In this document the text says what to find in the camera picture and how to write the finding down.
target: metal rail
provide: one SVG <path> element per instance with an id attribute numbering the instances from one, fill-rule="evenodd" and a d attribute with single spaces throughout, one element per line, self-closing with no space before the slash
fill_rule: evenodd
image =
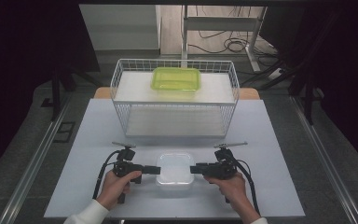
<path id="1" fill-rule="evenodd" d="M 42 165 L 43 160 L 48 153 L 48 149 L 53 141 L 54 135 L 60 127 L 60 123 L 67 111 L 69 102 L 72 98 L 72 93 L 68 92 L 62 101 L 62 110 L 55 121 L 52 121 L 48 126 L 45 136 L 43 137 L 39 147 L 34 153 L 29 162 L 24 174 L 22 175 L 19 184 L 15 188 L 7 206 L 0 217 L 0 223 L 11 224 L 16 220 L 17 214 L 20 212 L 23 202 L 34 183 L 34 179 Z"/>
<path id="2" fill-rule="evenodd" d="M 313 148 L 315 149 L 316 154 L 322 163 L 322 167 L 324 168 L 327 177 L 329 178 L 330 183 L 333 186 L 333 189 L 336 192 L 342 207 L 344 208 L 345 213 L 347 214 L 351 223 L 358 224 L 358 208 L 354 199 L 339 176 L 333 162 L 330 160 L 330 157 L 324 148 L 324 144 L 319 138 L 319 135 L 316 133 L 314 127 L 308 124 L 307 119 L 303 114 L 303 106 L 300 100 L 293 96 L 291 96 L 290 99 L 296 108 L 296 112 L 301 120 L 301 123 L 303 124 L 304 129 L 309 136 L 310 141 L 312 142 Z"/>

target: green plastic container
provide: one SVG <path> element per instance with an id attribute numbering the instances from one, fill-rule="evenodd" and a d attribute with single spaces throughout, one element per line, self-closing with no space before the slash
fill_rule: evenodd
<path id="1" fill-rule="evenodd" d="M 155 91 L 197 91 L 200 71 L 196 68 L 158 67 L 153 71 L 151 88 Z"/>

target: white sleeve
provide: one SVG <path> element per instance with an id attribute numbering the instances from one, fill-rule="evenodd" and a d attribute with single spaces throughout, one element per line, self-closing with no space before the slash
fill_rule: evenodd
<path id="1" fill-rule="evenodd" d="M 105 207 L 92 200 L 81 213 L 69 216 L 64 224 L 101 224 L 108 213 Z"/>
<path id="2" fill-rule="evenodd" d="M 267 220 L 264 217 L 261 217 L 258 220 L 252 222 L 251 224 L 268 224 L 268 223 L 267 223 Z"/>

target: wooden table edge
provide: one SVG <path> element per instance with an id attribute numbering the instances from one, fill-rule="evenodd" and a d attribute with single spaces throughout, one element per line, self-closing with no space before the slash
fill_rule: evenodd
<path id="1" fill-rule="evenodd" d="M 110 99 L 110 88 L 98 88 L 94 94 L 94 99 Z M 240 100 L 260 100 L 258 91 L 254 88 L 240 88 Z"/>

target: person's left hand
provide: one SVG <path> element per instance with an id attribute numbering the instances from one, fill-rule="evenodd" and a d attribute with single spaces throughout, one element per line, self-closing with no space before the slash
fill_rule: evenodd
<path id="1" fill-rule="evenodd" d="M 107 210 L 111 210 L 117 205 L 117 198 L 121 193 L 130 192 L 130 180 L 140 176 L 141 171 L 133 171 L 123 177 L 117 177 L 113 171 L 109 171 L 105 175 L 103 181 L 103 189 L 100 196 L 96 199 Z"/>

